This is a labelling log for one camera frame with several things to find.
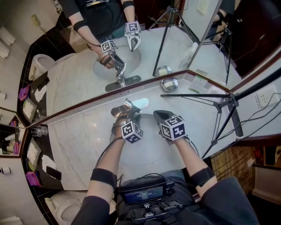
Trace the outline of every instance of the camera screen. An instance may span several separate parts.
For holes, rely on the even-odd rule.
[[[156,199],[163,196],[163,186],[142,189],[125,194],[127,203],[144,202],[151,199]]]

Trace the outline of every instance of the white toilet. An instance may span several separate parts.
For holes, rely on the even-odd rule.
[[[86,195],[87,192],[83,191],[61,191],[51,198],[45,198],[45,202],[59,225],[71,225]],[[115,208],[116,202],[111,200],[109,214]]]
[[[53,68],[55,65],[60,64],[64,60],[74,56],[76,53],[68,54],[57,61],[53,60],[50,56],[45,54],[37,54],[33,57],[30,71],[29,71],[29,80],[36,80],[39,76],[41,76],[43,73],[47,72],[51,68]]]

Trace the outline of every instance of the wall socket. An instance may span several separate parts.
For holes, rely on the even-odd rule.
[[[273,95],[273,93],[277,93],[276,87],[274,84],[260,90],[256,95],[255,95],[255,101],[257,104],[258,109],[260,108],[264,108],[267,106],[268,102],[270,101],[271,96]],[[272,105],[274,103],[279,102],[279,95],[278,94],[274,94],[272,96],[272,99],[269,103],[269,105]]]
[[[199,0],[197,5],[197,13],[200,16],[204,16],[206,14],[208,8],[209,0]]]

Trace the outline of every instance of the tripod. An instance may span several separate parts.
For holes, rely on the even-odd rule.
[[[203,42],[202,45],[207,45],[207,44],[218,44],[220,46],[220,51],[222,51],[223,56],[224,56],[224,63],[225,63],[225,68],[227,71],[227,77],[225,79],[225,85],[227,85],[228,82],[228,76],[229,76],[229,70],[230,70],[230,63],[231,63],[231,49],[232,49],[232,32],[228,28],[224,28],[221,31],[216,32],[214,35],[207,36],[206,39],[212,38],[216,36],[217,34],[224,33],[219,41],[208,41],[208,42]],[[228,62],[226,59],[226,51],[225,51],[225,41],[227,37],[229,36],[229,48],[228,48]]]
[[[268,77],[264,78],[263,80],[261,80],[260,82],[254,84],[253,86],[249,87],[248,89],[246,89],[245,91],[239,93],[239,94],[162,94],[160,95],[161,97],[182,97],[182,98],[187,98],[187,97],[194,97],[194,98],[223,98],[224,100],[221,101],[220,103],[217,102],[213,102],[211,100],[208,100],[210,102],[213,102],[213,104],[208,104],[208,105],[213,105],[217,108],[218,113],[216,116],[216,123],[215,123],[215,129],[214,129],[214,133],[213,133],[213,138],[211,141],[211,145],[208,147],[208,149],[206,150],[206,152],[204,153],[204,155],[202,156],[202,158],[204,158],[207,153],[210,151],[210,149],[218,142],[218,140],[220,140],[220,135],[222,134],[223,130],[225,129],[227,123],[229,122],[229,120],[231,119],[231,117],[233,116],[233,114],[236,112],[237,116],[233,117],[233,122],[234,122],[234,126],[235,129],[237,127],[240,126],[241,128],[241,123],[238,117],[238,113],[236,111],[236,107],[239,106],[238,101],[246,96],[248,96],[249,94],[252,94],[253,92],[259,90],[260,88],[265,87],[266,85],[268,85],[269,83],[271,83],[272,81],[276,80],[277,78],[281,77],[281,68],[279,68],[277,71],[275,71],[274,73],[272,73],[271,75],[269,75]],[[189,100],[193,100],[193,101],[197,101],[197,102],[201,102],[198,100],[194,100],[191,98],[188,98]],[[219,124],[217,125],[217,119],[218,119],[218,115],[220,114],[220,118],[221,118],[221,109],[224,106],[229,106],[230,112],[226,117],[226,120],[224,121],[222,127],[219,130],[219,126],[220,126],[220,120],[219,120]]]
[[[190,29],[188,28],[188,26],[186,25],[186,23],[184,22],[184,19],[182,18],[178,8],[172,8],[171,6],[168,6],[166,11],[151,25],[151,27],[148,29],[148,31],[151,30],[151,28],[153,28],[156,24],[159,23],[159,21],[166,15],[166,14],[169,14],[169,17],[168,17],[168,20],[166,21],[166,27],[165,27],[165,31],[164,31],[164,35],[163,35],[163,38],[162,38],[162,42],[161,42],[161,45],[160,45],[160,48],[159,48],[159,53],[158,53],[158,56],[157,56],[157,59],[156,59],[156,64],[155,64],[155,67],[154,67],[154,70],[153,70],[153,76],[156,76],[155,72],[156,72],[156,69],[157,69],[157,66],[158,66],[158,62],[159,62],[159,59],[160,59],[160,55],[161,55],[161,52],[163,50],[163,46],[164,46],[164,42],[165,42],[165,39],[166,39],[166,35],[167,35],[167,31],[168,31],[168,27],[174,25],[176,27],[178,27],[179,29],[183,30],[181,27],[179,27],[177,24],[174,24],[174,15],[177,14],[183,25],[184,25],[184,32],[187,33],[187,35],[192,39],[192,35],[191,35],[191,31]]]

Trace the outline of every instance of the wall mirror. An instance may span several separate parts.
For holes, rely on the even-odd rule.
[[[187,69],[220,0],[134,0],[134,13],[124,12],[121,0],[73,0],[77,12],[63,2],[0,2],[0,93],[6,96],[0,107],[17,112],[27,126],[123,86]],[[100,22],[87,20],[75,29],[97,10]],[[79,12],[83,17],[74,16]],[[126,20],[138,21],[140,33],[128,33]],[[100,44],[111,39],[117,49],[110,61]]]
[[[190,69],[228,88],[242,82],[280,49],[280,12],[280,1],[222,0]]]
[[[16,112],[0,108],[0,156],[18,156],[24,132]]]

